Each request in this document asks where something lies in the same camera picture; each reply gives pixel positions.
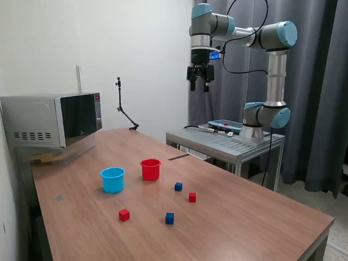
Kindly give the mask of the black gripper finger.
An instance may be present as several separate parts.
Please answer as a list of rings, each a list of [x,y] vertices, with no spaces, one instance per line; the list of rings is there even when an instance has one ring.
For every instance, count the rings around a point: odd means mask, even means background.
[[[195,65],[187,67],[187,81],[190,82],[190,91],[196,89],[196,68]]]
[[[202,71],[202,76],[201,78],[204,80],[204,92],[209,91],[209,86],[208,83],[211,83],[215,78],[214,78],[214,66],[213,65],[204,65],[204,67],[201,68]]]

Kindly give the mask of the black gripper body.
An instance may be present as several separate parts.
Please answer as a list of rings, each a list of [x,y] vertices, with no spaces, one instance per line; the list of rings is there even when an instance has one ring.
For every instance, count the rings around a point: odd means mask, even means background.
[[[206,70],[209,64],[209,49],[192,49],[191,50],[191,63],[196,69]]]

